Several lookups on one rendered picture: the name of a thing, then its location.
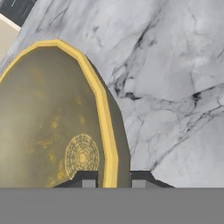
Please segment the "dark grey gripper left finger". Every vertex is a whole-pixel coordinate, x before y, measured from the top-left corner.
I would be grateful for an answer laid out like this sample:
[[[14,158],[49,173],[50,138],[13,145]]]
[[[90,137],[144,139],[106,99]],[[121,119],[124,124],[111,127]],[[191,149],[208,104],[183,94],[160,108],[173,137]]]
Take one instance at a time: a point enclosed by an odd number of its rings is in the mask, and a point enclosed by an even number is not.
[[[57,185],[57,188],[97,188],[98,171],[78,171],[72,180]]]

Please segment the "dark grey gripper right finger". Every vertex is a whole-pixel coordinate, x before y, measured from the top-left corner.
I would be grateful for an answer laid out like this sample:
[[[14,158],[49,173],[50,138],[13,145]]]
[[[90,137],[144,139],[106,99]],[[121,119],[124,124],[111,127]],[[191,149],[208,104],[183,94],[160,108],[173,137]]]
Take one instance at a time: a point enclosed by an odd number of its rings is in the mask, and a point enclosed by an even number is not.
[[[130,176],[132,188],[172,188],[172,185],[155,179],[150,171],[131,171]]]

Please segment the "olive bowl with yellow rim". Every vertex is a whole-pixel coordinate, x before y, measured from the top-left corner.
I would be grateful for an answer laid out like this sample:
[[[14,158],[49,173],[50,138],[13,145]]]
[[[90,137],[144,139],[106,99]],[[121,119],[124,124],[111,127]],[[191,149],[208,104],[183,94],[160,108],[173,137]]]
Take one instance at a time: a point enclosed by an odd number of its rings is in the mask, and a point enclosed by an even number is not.
[[[130,186],[121,110],[83,52],[39,41],[0,76],[0,188],[55,187],[83,172],[99,187]]]

